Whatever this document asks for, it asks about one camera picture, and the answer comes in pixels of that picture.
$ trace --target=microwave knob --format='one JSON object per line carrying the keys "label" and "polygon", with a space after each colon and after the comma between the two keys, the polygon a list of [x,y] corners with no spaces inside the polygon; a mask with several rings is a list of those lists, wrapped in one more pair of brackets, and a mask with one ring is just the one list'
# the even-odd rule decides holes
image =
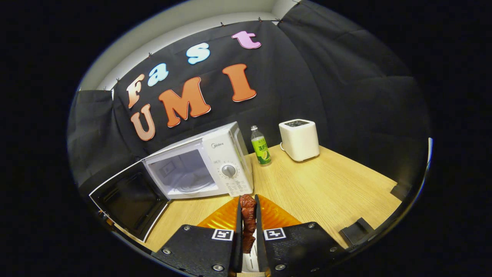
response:
{"label": "microwave knob", "polygon": [[225,165],[222,167],[222,173],[229,178],[232,178],[236,174],[234,166]]}

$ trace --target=wooden table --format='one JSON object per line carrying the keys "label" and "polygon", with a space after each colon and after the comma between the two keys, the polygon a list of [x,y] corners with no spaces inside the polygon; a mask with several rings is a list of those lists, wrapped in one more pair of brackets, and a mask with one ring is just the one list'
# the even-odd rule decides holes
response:
{"label": "wooden table", "polygon": [[[329,149],[295,162],[280,149],[269,148],[272,164],[261,167],[253,159],[254,194],[272,200],[301,222],[316,221],[342,247],[338,233],[360,217],[376,229],[401,204],[390,192],[396,182]],[[183,224],[197,225],[231,200],[229,195],[192,200],[173,200],[143,246],[156,252]],[[132,235],[117,226],[133,238]]]}

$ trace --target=white wall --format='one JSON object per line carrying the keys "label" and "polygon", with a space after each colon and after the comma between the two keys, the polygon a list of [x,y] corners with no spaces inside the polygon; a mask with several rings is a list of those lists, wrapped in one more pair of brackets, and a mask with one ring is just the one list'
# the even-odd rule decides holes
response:
{"label": "white wall", "polygon": [[282,18],[292,0],[191,0],[174,6],[133,28],[113,43],[91,66],[81,90],[110,89],[149,52],[194,33],[242,21]]}

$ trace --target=toaster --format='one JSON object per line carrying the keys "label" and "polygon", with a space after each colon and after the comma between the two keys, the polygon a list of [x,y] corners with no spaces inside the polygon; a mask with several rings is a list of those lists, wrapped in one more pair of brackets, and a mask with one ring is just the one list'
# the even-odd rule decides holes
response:
{"label": "toaster", "polygon": [[319,155],[316,124],[305,119],[293,119],[278,125],[282,142],[280,147],[296,162]]}

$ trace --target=midea logo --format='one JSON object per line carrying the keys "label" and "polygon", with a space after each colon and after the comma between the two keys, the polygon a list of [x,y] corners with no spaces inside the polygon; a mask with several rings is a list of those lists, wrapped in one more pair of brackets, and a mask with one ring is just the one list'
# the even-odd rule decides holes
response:
{"label": "midea logo", "polygon": [[221,145],[224,145],[223,143],[212,143],[212,148],[219,147]]}

